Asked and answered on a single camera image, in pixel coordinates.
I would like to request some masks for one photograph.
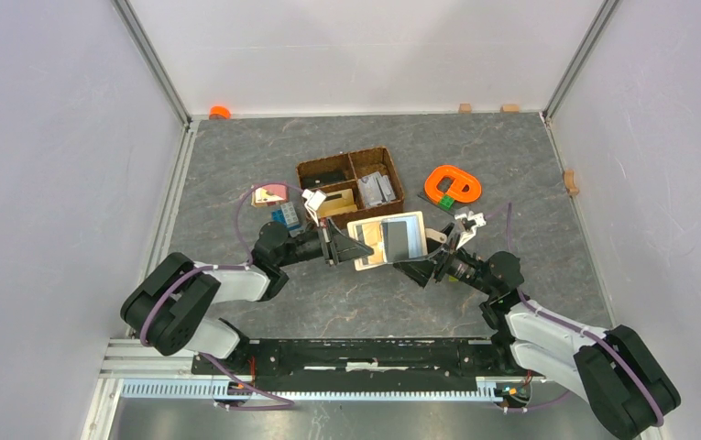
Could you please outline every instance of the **white object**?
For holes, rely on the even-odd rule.
[[[237,117],[539,111],[601,0],[131,3],[189,112]]]
[[[321,190],[304,190],[304,192],[301,193],[301,197],[305,201],[304,209],[307,211],[307,215],[310,216],[310,218],[313,220],[313,222],[315,222],[316,225],[320,226],[321,221],[318,218],[318,208],[321,207],[321,204],[326,199],[325,192]]]
[[[563,319],[567,323],[576,325],[594,335],[603,337],[607,331],[606,328],[584,325],[558,313],[551,312],[541,307],[534,300],[529,300],[528,303],[534,308]],[[512,307],[506,315],[506,320],[513,336],[523,341],[532,342],[539,347],[545,347],[561,359],[571,358],[579,350],[579,347],[592,346],[594,344],[594,341],[589,337],[575,333],[560,324],[538,316],[523,303]]]
[[[200,261],[194,261],[196,267],[204,265]],[[246,270],[216,269],[205,273],[221,282],[213,304],[237,300],[258,301],[269,286],[269,277],[256,266],[250,266]]]
[[[239,344],[239,335],[233,328],[219,319],[204,317],[183,349],[226,359],[237,344]]]
[[[467,231],[461,233],[461,237],[458,240],[458,246],[456,247],[456,249],[460,249],[463,245],[468,243],[469,240],[474,238],[476,236],[476,229],[478,227],[487,224],[485,222],[485,217],[482,213],[474,214],[473,212],[469,211],[468,208],[459,209],[458,212],[455,214],[455,220],[466,220],[469,222],[475,222],[475,224],[471,226]]]
[[[607,331],[551,312],[535,301],[529,300],[529,304],[537,311],[545,311],[594,335],[603,336]],[[585,388],[576,370],[574,354],[582,346],[592,346],[594,341],[539,316],[523,303],[513,306],[507,313],[506,320],[511,334],[518,339],[511,347],[512,356],[518,365],[542,373],[548,380],[560,383],[587,401]]]

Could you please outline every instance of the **green block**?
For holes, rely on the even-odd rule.
[[[442,208],[444,209],[450,209],[450,207],[453,206],[454,202],[455,199],[453,197],[446,195],[442,197],[442,200],[439,201],[439,205],[442,206]]]

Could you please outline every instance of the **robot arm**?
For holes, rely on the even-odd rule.
[[[505,251],[488,260],[469,254],[463,245],[484,223],[481,214],[459,212],[452,224],[436,234],[438,238],[429,238],[427,256],[393,266],[422,287],[449,275],[486,293],[488,298],[480,310],[496,330],[490,340],[498,370],[528,369],[560,383],[587,401],[597,419],[619,438],[632,438],[655,424],[657,418],[626,371],[587,337],[587,332],[602,337],[615,349],[663,414],[680,404],[676,388],[631,329],[623,325],[612,330],[591,327],[547,311],[537,302],[523,302],[518,291],[524,281],[519,258]],[[233,361],[241,357],[244,350],[240,347],[247,347],[249,341],[228,322],[205,317],[211,304],[270,300],[288,281],[281,267],[318,258],[333,266],[371,255],[373,249],[344,235],[331,219],[325,219],[316,229],[295,237],[284,225],[267,223],[252,253],[254,262],[245,270],[211,270],[180,286],[157,311],[148,329],[148,342],[164,356],[188,348]],[[170,254],[129,296],[121,317],[141,331],[156,301],[175,280],[201,265],[180,253]],[[545,319],[545,315],[579,331]]]

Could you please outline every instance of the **metal frame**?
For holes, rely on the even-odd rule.
[[[120,397],[137,399],[204,399],[216,401],[268,401],[268,397],[231,393],[229,378],[204,376],[189,379],[125,379]],[[473,391],[357,391],[302,392],[278,391],[277,395],[296,402],[501,402],[493,390],[495,381],[476,379]]]
[[[608,21],[614,15],[619,3],[620,0],[604,0],[604,3],[598,9],[596,17],[593,18],[593,22],[587,29],[587,33],[585,33],[585,36],[582,38],[582,42],[576,49],[574,57],[572,58],[568,67],[566,68],[566,72],[564,73],[563,78],[561,78],[561,81],[558,83],[558,86],[555,87],[553,97],[550,98],[550,102],[547,104],[547,106],[544,108],[544,111],[542,112],[542,115],[544,116],[545,120],[549,121],[550,119],[552,119],[552,117],[558,111],[558,107],[561,106],[564,97],[568,93],[569,89],[571,89],[571,86],[574,84],[577,75],[580,71],[582,71],[582,67],[585,65],[587,57],[590,56],[590,53],[596,46],[598,38],[603,33],[604,28],[606,28]]]
[[[121,16],[121,20],[123,20],[124,24],[126,25],[129,35],[131,35],[131,38],[137,45],[137,49],[142,54],[142,58],[145,59],[145,63],[148,65],[151,73],[153,73],[153,76],[159,83],[161,91],[164,92],[167,100],[170,102],[170,106],[172,107],[172,111],[175,112],[175,116],[180,119],[184,126],[189,125],[192,121],[191,114],[188,113],[188,110],[185,108],[185,105],[180,99],[180,95],[170,80],[170,76],[164,69],[164,65],[161,64],[159,56],[156,54],[156,51],[153,49],[153,45],[148,39],[148,34],[145,33],[145,29],[142,28],[142,24],[139,22],[137,14],[134,12],[134,8],[131,6],[128,0],[111,1],[115,7],[115,10],[118,11],[118,15]]]
[[[169,252],[172,229],[180,205],[182,188],[185,183],[188,166],[191,161],[196,130],[199,125],[199,120],[203,118],[201,116],[193,117],[186,109],[129,1],[111,1],[137,45],[137,49],[145,59],[148,68],[159,83],[159,87],[167,97],[176,117],[178,117],[185,127],[185,133],[183,134],[180,148],[175,157],[175,165],[170,174],[170,183],[161,207],[161,216],[155,227],[153,244],[149,251],[148,259],[143,265],[142,273],[140,274],[140,279],[142,280]],[[548,133],[550,132],[549,125],[551,118],[556,113],[565,95],[573,85],[576,76],[581,71],[587,57],[595,47],[607,22],[615,12],[619,1],[620,0],[604,0],[590,28],[580,43],[576,54],[566,69],[563,78],[555,88],[552,98],[543,110],[542,117],[545,120],[545,124],[548,126]],[[124,394],[124,390],[126,390],[126,393],[132,393],[136,390],[136,388],[132,388],[131,385],[136,385],[138,382],[132,380],[150,380],[152,383],[175,382],[184,384],[193,384],[196,380],[208,380],[207,376],[197,377],[191,374],[192,361],[193,353],[187,350],[182,350],[171,357],[163,357],[154,348],[141,346],[136,339],[111,339],[105,353],[99,379],[97,380],[92,404],[83,426],[81,439],[108,439],[113,427],[118,402]],[[246,376],[241,376],[240,379],[250,380],[250,378]],[[126,386],[127,380],[131,382],[129,383],[129,387]],[[228,381],[228,378],[225,376],[212,376],[209,380]],[[477,378],[477,385],[479,387],[481,382],[487,384],[490,382],[518,382],[520,380],[521,378],[519,377]],[[158,397],[169,397],[169,394],[167,393],[167,395],[163,396],[159,395]],[[185,396],[174,394],[172,397]],[[435,399],[433,400],[441,400],[443,396],[434,397]],[[657,429],[649,429],[641,435],[641,438],[660,439],[665,438],[665,434]]]
[[[541,114],[542,121],[544,123],[544,128],[547,131],[547,137],[550,139],[550,146],[553,147],[553,152],[555,153],[555,158],[558,160],[558,166],[561,167],[561,172],[565,170],[564,167],[564,160],[563,157],[561,156],[561,152],[558,149],[558,144],[555,143],[555,136],[553,135],[553,124],[552,120],[548,119],[544,116],[544,112]],[[577,218],[577,225],[579,226],[579,233],[582,235],[582,238],[585,240],[586,248],[587,248],[587,254],[590,256],[590,267],[593,269],[593,273],[596,276],[596,280],[598,281],[598,289],[601,292],[601,298],[604,300],[604,305],[607,307],[607,313],[609,315],[609,322],[612,324],[612,326],[617,326],[618,322],[617,319],[615,318],[615,311],[612,309],[612,302],[609,300],[609,294],[607,290],[607,285],[604,283],[604,278],[601,276],[601,271],[596,266],[595,261],[597,261],[596,257],[596,251],[593,249],[593,246],[591,245],[590,237],[587,234],[587,231],[585,230],[585,218],[582,216],[582,210],[579,208],[579,197],[569,197],[569,203],[571,204],[571,209],[574,212],[574,215],[576,215]]]

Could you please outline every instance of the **small wooden block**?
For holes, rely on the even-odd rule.
[[[570,197],[579,194],[579,188],[574,184],[574,170],[564,171],[564,185],[566,185],[566,193]]]
[[[517,104],[504,104],[501,106],[501,113],[519,113],[520,106]]]

